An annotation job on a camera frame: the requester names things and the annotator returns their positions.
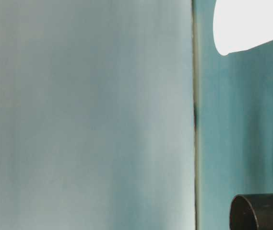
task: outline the black lens barrel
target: black lens barrel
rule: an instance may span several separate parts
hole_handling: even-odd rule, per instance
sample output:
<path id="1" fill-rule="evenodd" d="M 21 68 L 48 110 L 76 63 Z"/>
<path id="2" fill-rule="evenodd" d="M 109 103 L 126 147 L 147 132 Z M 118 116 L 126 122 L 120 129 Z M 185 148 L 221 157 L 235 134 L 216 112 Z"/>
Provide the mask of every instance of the black lens barrel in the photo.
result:
<path id="1" fill-rule="evenodd" d="M 231 230 L 273 230 L 273 194 L 237 195 L 229 218 Z"/>

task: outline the teal background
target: teal background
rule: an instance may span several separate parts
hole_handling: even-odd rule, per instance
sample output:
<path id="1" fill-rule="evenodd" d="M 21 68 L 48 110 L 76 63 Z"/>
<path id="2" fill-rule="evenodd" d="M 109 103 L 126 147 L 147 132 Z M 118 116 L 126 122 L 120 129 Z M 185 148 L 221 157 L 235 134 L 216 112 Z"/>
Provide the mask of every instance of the teal background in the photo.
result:
<path id="1" fill-rule="evenodd" d="M 189 0 L 0 0 L 0 230 L 193 229 Z"/>
<path id="2" fill-rule="evenodd" d="M 234 195 L 273 192 L 273 42 L 219 55 L 214 5 L 193 1 L 199 230 L 229 229 Z"/>

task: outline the light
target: light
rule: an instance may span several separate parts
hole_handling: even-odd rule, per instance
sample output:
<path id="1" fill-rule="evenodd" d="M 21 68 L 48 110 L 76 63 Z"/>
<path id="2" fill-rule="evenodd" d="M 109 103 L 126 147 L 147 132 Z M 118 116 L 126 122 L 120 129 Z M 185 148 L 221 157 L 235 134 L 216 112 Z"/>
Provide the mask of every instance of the light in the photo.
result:
<path id="1" fill-rule="evenodd" d="M 273 0 L 217 0 L 214 42 L 221 55 L 273 40 Z"/>

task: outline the light blue panel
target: light blue panel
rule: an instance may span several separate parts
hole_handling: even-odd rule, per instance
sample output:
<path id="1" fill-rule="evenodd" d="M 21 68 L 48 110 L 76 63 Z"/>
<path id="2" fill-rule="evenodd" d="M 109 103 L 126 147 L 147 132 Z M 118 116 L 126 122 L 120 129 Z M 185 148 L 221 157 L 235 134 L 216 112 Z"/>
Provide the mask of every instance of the light blue panel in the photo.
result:
<path id="1" fill-rule="evenodd" d="M 0 230 L 194 228 L 190 0 L 0 0 Z"/>
<path id="2" fill-rule="evenodd" d="M 199 230 L 229 229 L 234 195 L 273 192 L 273 42 L 219 55 L 214 5 L 194 1 Z"/>

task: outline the black pipe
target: black pipe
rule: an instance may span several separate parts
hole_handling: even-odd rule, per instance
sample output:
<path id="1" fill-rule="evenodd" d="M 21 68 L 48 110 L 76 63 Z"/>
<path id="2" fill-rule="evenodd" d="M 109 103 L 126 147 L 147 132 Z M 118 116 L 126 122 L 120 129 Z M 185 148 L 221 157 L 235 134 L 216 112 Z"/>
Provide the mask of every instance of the black pipe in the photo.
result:
<path id="1" fill-rule="evenodd" d="M 237 195 L 229 219 L 231 230 L 273 230 L 273 194 Z"/>

